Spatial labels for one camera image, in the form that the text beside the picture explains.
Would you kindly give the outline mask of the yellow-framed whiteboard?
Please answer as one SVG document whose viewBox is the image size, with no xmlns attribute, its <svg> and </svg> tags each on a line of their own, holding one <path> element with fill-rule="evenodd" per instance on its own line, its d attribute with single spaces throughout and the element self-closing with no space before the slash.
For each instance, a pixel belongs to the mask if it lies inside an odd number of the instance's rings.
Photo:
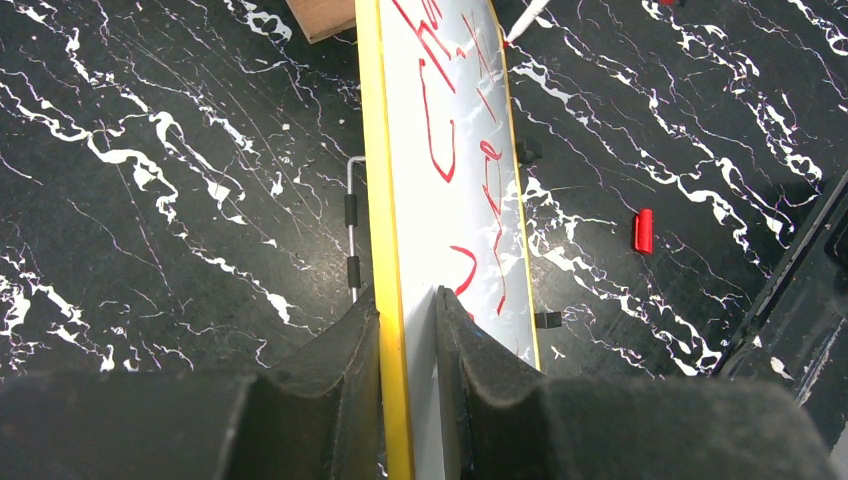
<svg viewBox="0 0 848 480">
<path fill-rule="evenodd" d="M 355 15 L 387 473 L 441 479 L 437 290 L 539 363 L 506 44 L 489 1 Z"/>
</svg>

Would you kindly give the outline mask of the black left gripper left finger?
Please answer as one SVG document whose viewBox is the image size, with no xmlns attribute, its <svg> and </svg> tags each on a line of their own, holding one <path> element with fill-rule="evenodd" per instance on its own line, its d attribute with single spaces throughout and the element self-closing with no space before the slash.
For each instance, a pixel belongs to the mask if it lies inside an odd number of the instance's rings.
<svg viewBox="0 0 848 480">
<path fill-rule="evenodd" d="M 29 374 L 1 387 L 5 479 L 372 479 L 372 289 L 275 370 Z"/>
</svg>

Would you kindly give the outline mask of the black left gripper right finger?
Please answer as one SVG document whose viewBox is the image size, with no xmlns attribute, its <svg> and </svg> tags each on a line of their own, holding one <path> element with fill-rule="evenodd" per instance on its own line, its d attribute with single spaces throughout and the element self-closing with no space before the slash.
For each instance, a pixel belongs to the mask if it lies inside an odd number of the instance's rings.
<svg viewBox="0 0 848 480">
<path fill-rule="evenodd" d="M 712 378 L 546 376 L 435 295 L 449 479 L 833 479 L 810 416 L 782 388 Z"/>
</svg>

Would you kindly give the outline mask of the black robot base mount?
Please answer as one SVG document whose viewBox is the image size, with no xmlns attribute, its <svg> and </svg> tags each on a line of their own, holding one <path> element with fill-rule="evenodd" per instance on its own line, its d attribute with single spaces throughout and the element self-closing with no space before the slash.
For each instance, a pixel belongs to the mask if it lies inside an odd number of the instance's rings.
<svg viewBox="0 0 848 480">
<path fill-rule="evenodd" d="M 847 173 L 827 181 L 801 233 L 731 338 L 716 376 L 782 386 L 831 451 L 847 440 Z"/>
</svg>

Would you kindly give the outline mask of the red marker cap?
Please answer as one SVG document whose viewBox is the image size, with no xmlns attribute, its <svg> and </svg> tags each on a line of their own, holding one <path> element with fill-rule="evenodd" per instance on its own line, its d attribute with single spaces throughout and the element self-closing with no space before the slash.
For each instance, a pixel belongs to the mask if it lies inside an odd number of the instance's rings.
<svg viewBox="0 0 848 480">
<path fill-rule="evenodd" d="M 633 222 L 633 249 L 641 254 L 652 254 L 653 247 L 653 210 L 641 209 Z"/>
</svg>

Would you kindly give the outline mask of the red whiteboard marker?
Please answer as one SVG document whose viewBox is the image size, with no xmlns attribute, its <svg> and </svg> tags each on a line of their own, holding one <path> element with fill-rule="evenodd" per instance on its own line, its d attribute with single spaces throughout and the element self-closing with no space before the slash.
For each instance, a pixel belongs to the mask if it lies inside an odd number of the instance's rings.
<svg viewBox="0 0 848 480">
<path fill-rule="evenodd" d="M 504 39 L 504 45 L 512 45 L 538 18 L 549 3 L 550 0 L 531 0 L 507 32 Z"/>
</svg>

